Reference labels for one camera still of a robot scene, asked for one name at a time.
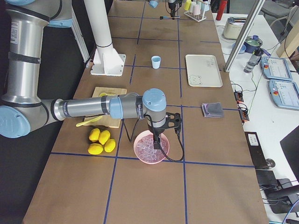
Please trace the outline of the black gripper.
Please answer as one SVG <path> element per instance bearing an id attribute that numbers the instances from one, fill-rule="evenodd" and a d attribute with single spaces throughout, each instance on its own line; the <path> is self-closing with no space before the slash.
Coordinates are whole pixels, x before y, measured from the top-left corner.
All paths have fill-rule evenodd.
<path id="1" fill-rule="evenodd" d="M 182 6 L 182 0 L 167 0 L 166 1 L 168 3 L 168 7 L 171 10 L 170 15 L 171 18 L 175 18 L 175 9 L 176 9 L 176 5 L 178 4 L 179 7 Z"/>
<path id="2" fill-rule="evenodd" d="M 166 112 L 164 123 L 157 127 L 157 122 L 153 122 L 151 116 L 147 115 L 148 129 L 153 133 L 153 145 L 155 150 L 161 150 L 160 134 L 166 129 L 174 129 L 176 135 L 180 135 L 181 132 L 181 115 L 179 113 Z"/>

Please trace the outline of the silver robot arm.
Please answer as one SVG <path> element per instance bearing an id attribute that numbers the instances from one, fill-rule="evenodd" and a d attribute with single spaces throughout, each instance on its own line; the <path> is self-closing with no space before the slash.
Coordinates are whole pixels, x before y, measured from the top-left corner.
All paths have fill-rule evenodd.
<path id="1" fill-rule="evenodd" d="M 170 9 L 170 11 L 168 11 L 167 7 L 166 8 L 166 12 L 169 14 L 169 16 L 160 16 L 159 19 L 160 20 L 166 20 L 166 19 L 179 19 L 180 16 L 176 15 L 177 11 L 182 7 L 182 0 L 166 0 L 165 4 L 168 3 L 168 8 Z M 152 8 L 156 8 L 159 4 L 158 0 L 148 0 L 149 5 Z"/>
<path id="2" fill-rule="evenodd" d="M 166 111 L 165 94 L 156 88 L 143 95 L 103 96 L 72 100 L 41 100 L 37 96 L 43 29 L 72 25 L 70 0 L 8 0 L 11 17 L 7 91 L 0 107 L 0 133 L 19 138 L 55 121 L 66 118 L 108 115 L 113 119 L 147 119 L 154 148 L 160 149 L 160 136 L 169 128 L 181 131 L 179 113 Z"/>

